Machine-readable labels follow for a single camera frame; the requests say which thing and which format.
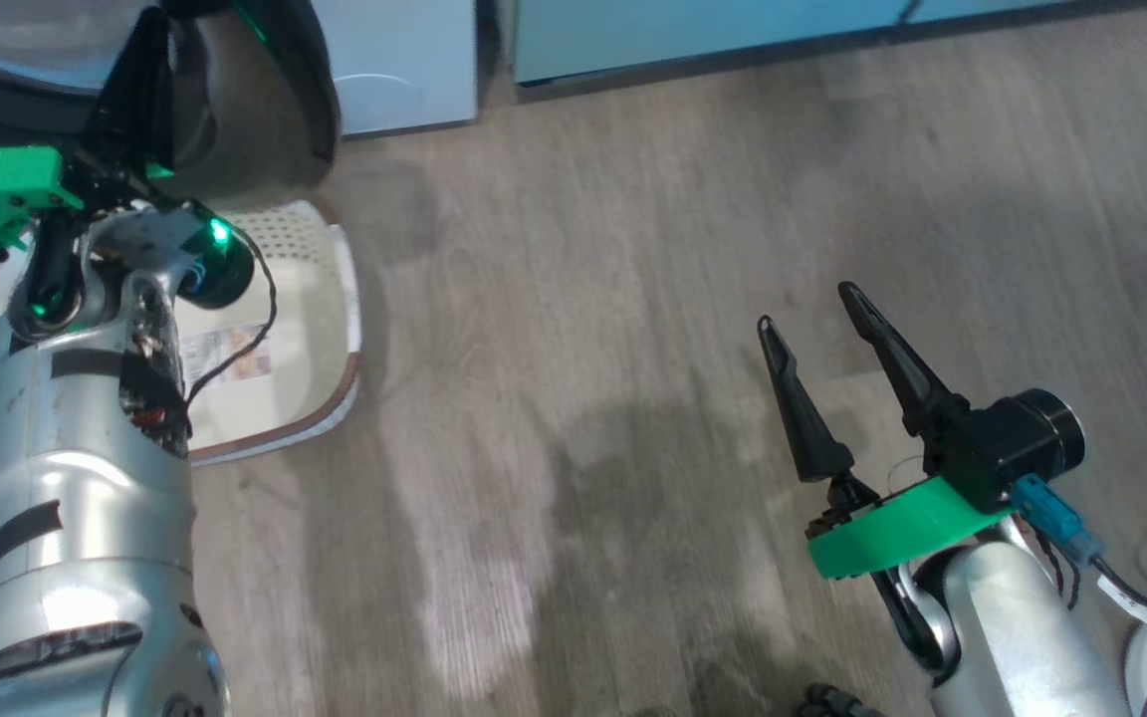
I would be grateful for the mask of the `large teal cabinet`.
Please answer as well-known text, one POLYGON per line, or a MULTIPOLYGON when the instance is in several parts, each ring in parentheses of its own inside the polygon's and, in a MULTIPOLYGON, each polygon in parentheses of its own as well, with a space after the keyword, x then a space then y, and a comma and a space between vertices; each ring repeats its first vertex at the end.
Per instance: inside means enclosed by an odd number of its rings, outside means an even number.
POLYGON ((879 31, 1147 0, 491 0, 515 85, 879 31))

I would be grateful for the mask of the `dark round washer door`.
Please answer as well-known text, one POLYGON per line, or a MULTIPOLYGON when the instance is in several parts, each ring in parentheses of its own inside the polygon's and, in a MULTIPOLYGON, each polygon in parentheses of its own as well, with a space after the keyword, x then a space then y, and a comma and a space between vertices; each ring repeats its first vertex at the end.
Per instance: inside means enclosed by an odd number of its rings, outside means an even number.
POLYGON ((158 190, 223 212, 317 190, 341 114, 311 0, 0 0, 0 148, 86 151, 93 106, 150 5, 171 18, 174 176, 158 190))

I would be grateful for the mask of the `white plastic laundry basket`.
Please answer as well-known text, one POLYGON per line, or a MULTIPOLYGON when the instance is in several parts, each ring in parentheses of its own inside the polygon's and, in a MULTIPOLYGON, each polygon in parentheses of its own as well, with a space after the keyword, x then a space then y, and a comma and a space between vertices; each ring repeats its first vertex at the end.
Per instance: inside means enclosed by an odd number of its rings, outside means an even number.
POLYGON ((356 399, 362 354, 356 263, 331 211, 301 200, 232 213, 229 221, 259 246, 270 273, 256 274, 236 304, 217 312, 178 303, 179 340, 260 324, 250 345, 214 372, 259 344, 268 346, 273 371, 263 379, 204 387, 192 404, 195 466, 274 452, 331 430, 356 399))

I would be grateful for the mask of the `printed basket label sticker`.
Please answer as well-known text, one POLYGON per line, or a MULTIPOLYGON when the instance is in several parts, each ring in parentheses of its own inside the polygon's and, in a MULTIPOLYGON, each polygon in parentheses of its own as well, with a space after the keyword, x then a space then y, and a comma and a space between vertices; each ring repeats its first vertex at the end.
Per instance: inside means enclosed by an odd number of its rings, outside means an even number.
MULTIPOLYGON (((214 367, 228 361, 237 351, 245 349, 262 330, 260 324, 237 324, 219 330, 192 333, 179 340, 179 353, 185 371, 185 385, 192 387, 214 367)), ((272 375, 272 354, 268 346, 259 344, 248 354, 228 364, 211 379, 210 384, 224 384, 272 375)))

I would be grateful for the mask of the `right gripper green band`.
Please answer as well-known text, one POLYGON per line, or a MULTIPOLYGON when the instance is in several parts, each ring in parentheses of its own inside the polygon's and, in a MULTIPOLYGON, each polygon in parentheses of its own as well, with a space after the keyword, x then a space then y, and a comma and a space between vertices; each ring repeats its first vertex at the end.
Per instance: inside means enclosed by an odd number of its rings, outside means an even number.
MULTIPOLYGON (((841 282, 837 293, 857 335, 874 349, 910 436, 927 441, 972 411, 970 402, 944 384, 859 286, 841 282)), ((855 457, 846 444, 834 439, 816 408, 799 380, 797 356, 773 318, 760 315, 757 336, 799 481, 816 484, 848 475, 855 457)), ((996 527, 1013 512, 1011 505, 994 513, 978 511, 946 478, 934 477, 810 537, 807 553, 825 580, 848 580, 929 558, 996 527)))

